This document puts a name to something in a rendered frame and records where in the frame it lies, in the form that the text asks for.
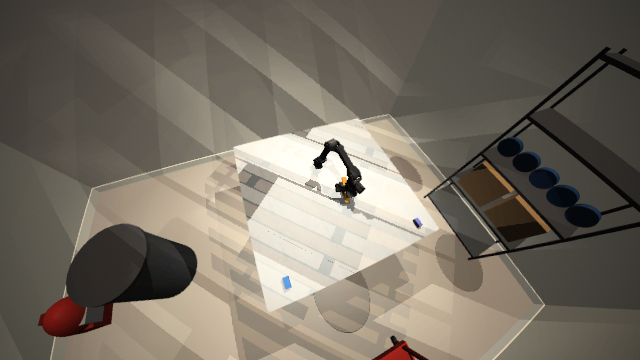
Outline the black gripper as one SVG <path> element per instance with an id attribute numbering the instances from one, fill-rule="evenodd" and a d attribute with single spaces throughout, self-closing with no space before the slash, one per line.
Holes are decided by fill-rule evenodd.
<path id="1" fill-rule="evenodd" d="M 341 185 L 341 183 L 336 183 L 336 184 L 335 184 L 335 190 L 336 190 L 336 192 L 343 192 L 343 193 L 345 193 L 345 189 L 346 189 L 346 188 L 353 188 L 353 186 L 349 186 L 349 185 L 347 184 L 347 182 L 345 183 L 345 185 Z"/>

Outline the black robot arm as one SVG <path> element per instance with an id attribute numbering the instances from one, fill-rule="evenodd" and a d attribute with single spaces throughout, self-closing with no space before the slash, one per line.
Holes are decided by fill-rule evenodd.
<path id="1" fill-rule="evenodd" d="M 366 190 L 366 188 L 360 183 L 360 181 L 363 180 L 362 179 L 362 175 L 361 175 L 361 171 L 359 170 L 359 168 L 357 166 L 355 166 L 352 163 L 351 159 L 349 158 L 348 154 L 346 153 L 346 151 L 344 149 L 344 146 L 342 144 L 340 144 L 340 141 L 332 138 L 332 139 L 330 139 L 330 140 L 328 140 L 328 141 L 326 141 L 324 143 L 324 147 L 325 148 L 323 149 L 323 151 L 320 154 L 320 156 L 318 156 L 315 159 L 313 159 L 315 168 L 316 169 L 323 168 L 322 163 L 327 161 L 326 156 L 329 154 L 330 151 L 334 151 L 334 152 L 338 153 L 339 157 L 341 158 L 342 162 L 344 163 L 344 165 L 345 165 L 345 167 L 347 169 L 347 174 L 346 174 L 348 176 L 347 184 L 349 186 L 353 186 L 353 188 L 346 188 L 345 189 L 346 197 L 347 198 L 353 198 L 353 197 L 357 196 L 357 193 L 359 195 L 362 194 Z M 354 191 L 354 189 L 356 190 L 356 192 Z"/>

